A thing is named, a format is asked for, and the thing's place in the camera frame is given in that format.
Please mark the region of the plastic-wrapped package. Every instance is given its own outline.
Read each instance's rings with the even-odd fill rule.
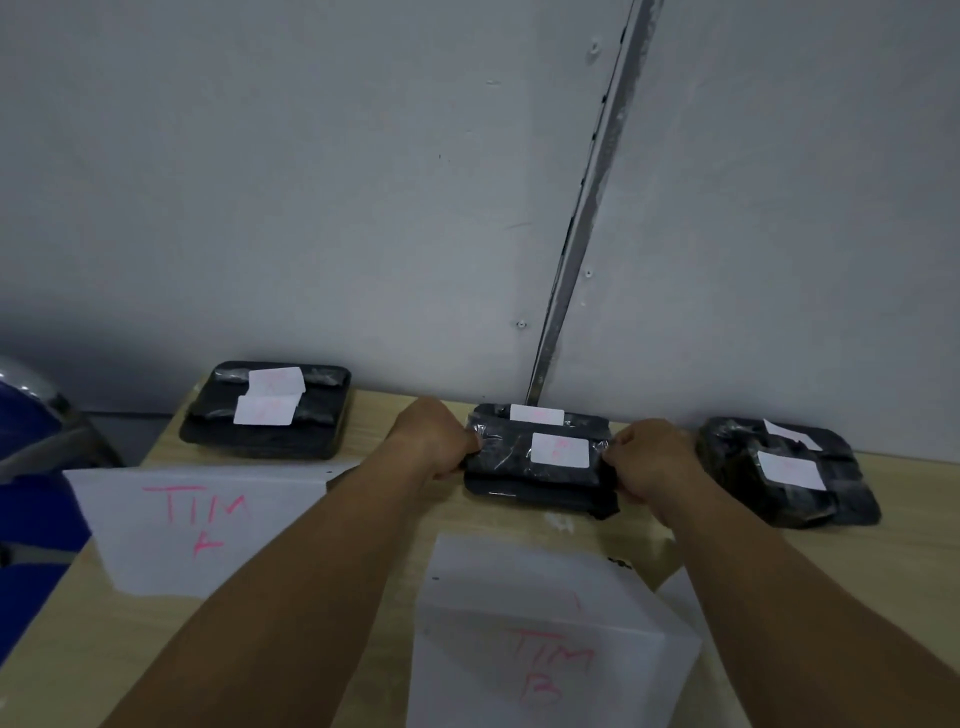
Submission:
[[[803,425],[775,425],[794,437],[771,434],[762,420],[713,417],[700,428],[697,455],[704,469],[766,522],[783,528],[874,525],[880,507],[863,480],[847,441],[835,432]],[[760,465],[760,454],[815,463],[823,490],[777,482]]]
[[[601,458],[611,439],[608,420],[566,412],[563,425],[544,425],[511,420],[509,404],[480,404],[467,427],[483,441],[481,450],[464,460],[464,482],[472,493],[586,511],[598,519],[618,512],[616,473]],[[586,440],[588,467],[533,462],[535,433]]]
[[[251,369],[299,367],[306,391],[288,426],[235,425],[237,398],[247,394]],[[207,378],[187,409],[180,438],[242,457],[333,457],[340,447],[348,406],[350,371],[319,364],[225,361]]]

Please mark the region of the wooden table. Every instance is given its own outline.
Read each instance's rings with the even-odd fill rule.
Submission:
[[[410,401],[354,392],[341,453],[369,453]],[[464,420],[472,408],[448,404]],[[243,462],[181,442],[182,416],[183,408],[147,465]],[[787,538],[855,596],[960,668],[960,466],[879,455],[861,455],[860,463],[883,509],[882,525],[788,532]],[[460,478],[425,487],[336,725],[403,725],[413,605],[437,534],[490,534],[602,552],[631,561],[656,588],[681,563],[676,546],[645,507],[621,505],[621,514],[596,522],[471,497]],[[199,603],[115,592],[91,542],[0,668],[0,725],[98,725]]]

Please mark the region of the paper label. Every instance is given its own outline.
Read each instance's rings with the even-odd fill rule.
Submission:
[[[300,395],[283,397],[256,397],[241,395],[233,413],[235,425],[289,425],[294,421],[294,412]]]
[[[510,419],[539,425],[562,425],[564,411],[549,407],[528,407],[526,404],[511,404]]]
[[[65,475],[118,590],[206,597],[355,463]]]
[[[803,443],[808,449],[823,451],[823,448],[813,442],[813,438],[811,438],[809,435],[804,435],[802,432],[794,432],[792,429],[774,425],[769,420],[764,420],[763,423],[767,425],[767,432],[769,432],[771,435],[779,435],[780,437],[785,437],[787,440]]]
[[[758,451],[756,457],[759,460],[760,469],[768,480],[808,488],[811,491],[827,489],[823,478],[820,477],[820,471],[817,470],[817,464],[812,460],[784,457],[763,450]]]
[[[300,370],[300,367],[250,370],[250,389],[247,390],[248,396],[299,396],[304,392],[306,392],[306,385],[303,383],[303,372]]]
[[[534,432],[530,460],[542,465],[559,465],[563,468],[589,468],[590,443],[578,437]]]

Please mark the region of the finger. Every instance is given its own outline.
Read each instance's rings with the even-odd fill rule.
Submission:
[[[475,430],[464,429],[464,454],[469,455],[472,452],[479,452],[482,447],[483,440],[480,435]]]
[[[619,456],[620,446],[617,443],[607,446],[603,452],[600,453],[600,457],[604,459],[609,465],[616,467],[616,461]]]
[[[631,493],[630,491],[628,491],[628,490],[623,486],[622,483],[617,484],[616,492],[619,493],[621,496],[623,496],[623,497],[624,497],[625,499],[627,499],[628,501],[630,501],[631,503],[640,503],[640,504],[642,505],[642,504],[645,504],[645,503],[647,502],[644,498],[642,498],[642,497],[640,497],[640,496],[637,496],[637,495]]]
[[[613,437],[613,441],[618,445],[626,445],[627,443],[629,443],[631,440],[634,439],[635,435],[636,434],[634,433],[634,426],[627,425],[626,427],[624,427],[623,429],[621,429],[619,432],[616,433],[616,435]]]

